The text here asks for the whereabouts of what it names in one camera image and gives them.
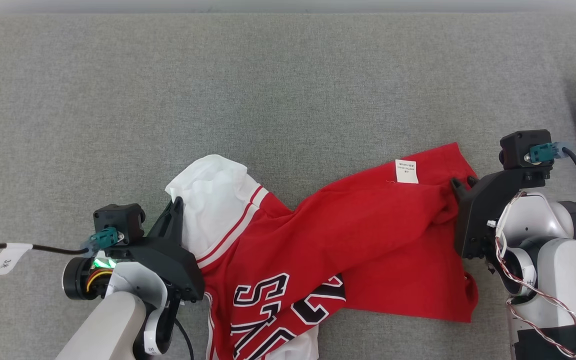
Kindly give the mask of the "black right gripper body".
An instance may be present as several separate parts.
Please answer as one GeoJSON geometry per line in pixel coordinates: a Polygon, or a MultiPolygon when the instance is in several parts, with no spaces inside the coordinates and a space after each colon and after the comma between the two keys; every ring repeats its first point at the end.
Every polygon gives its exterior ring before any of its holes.
{"type": "Polygon", "coordinates": [[[491,242],[494,231],[487,225],[496,220],[514,196],[523,189],[546,185],[551,166],[515,168],[485,175],[458,202],[454,232],[454,249],[462,259],[484,258],[485,244],[491,242]]]}

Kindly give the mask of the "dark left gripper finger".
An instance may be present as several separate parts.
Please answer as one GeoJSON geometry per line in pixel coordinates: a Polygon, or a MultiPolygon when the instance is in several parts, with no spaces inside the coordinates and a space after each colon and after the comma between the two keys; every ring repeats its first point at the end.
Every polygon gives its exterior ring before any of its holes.
{"type": "Polygon", "coordinates": [[[179,199],[170,200],[149,231],[153,239],[179,241],[179,199]]]}
{"type": "Polygon", "coordinates": [[[181,245],[183,242],[184,207],[183,198],[177,196],[173,201],[173,241],[177,245],[181,245]]]}

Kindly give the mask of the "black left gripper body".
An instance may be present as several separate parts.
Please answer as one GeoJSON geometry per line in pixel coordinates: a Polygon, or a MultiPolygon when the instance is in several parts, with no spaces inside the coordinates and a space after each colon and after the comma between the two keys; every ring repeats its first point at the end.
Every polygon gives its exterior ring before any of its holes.
{"type": "Polygon", "coordinates": [[[205,282],[195,256],[171,238],[147,236],[115,244],[113,258],[137,262],[179,290],[182,301],[203,300],[205,282]]]}

